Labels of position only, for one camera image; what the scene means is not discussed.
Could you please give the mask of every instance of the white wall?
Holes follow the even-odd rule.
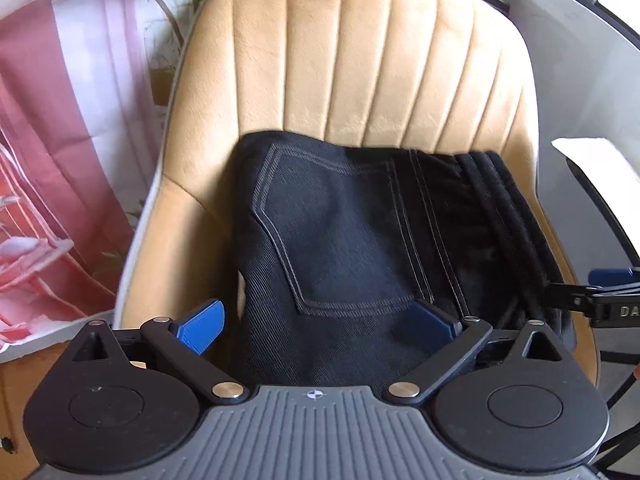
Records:
[[[628,260],[551,141],[605,137],[640,173],[640,50],[575,0],[510,4],[538,94],[540,201],[586,282],[594,267],[626,267]]]

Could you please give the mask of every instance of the gray ribbed surface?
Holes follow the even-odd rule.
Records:
[[[420,412],[389,406],[367,386],[265,386],[241,406],[210,410],[193,438],[153,465],[92,477],[44,466],[32,480],[508,480],[453,454]],[[588,468],[548,480],[596,480]]]

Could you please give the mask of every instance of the chair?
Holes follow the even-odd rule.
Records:
[[[121,328],[213,297],[237,304],[228,162],[240,136],[269,129],[347,146],[495,150],[574,281],[536,197],[532,70],[505,16],[480,0],[206,0],[120,285]],[[593,332],[574,319],[574,355],[595,383]]]

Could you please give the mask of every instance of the back pocket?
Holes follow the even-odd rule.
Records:
[[[304,314],[375,316],[430,296],[392,161],[336,163],[274,145],[252,212]]]

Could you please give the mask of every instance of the folded black jeans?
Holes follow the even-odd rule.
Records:
[[[248,385],[369,384],[379,393],[433,351],[418,300],[495,328],[542,319],[562,276],[497,153],[344,148],[286,132],[235,152],[234,257],[246,303],[230,373]]]

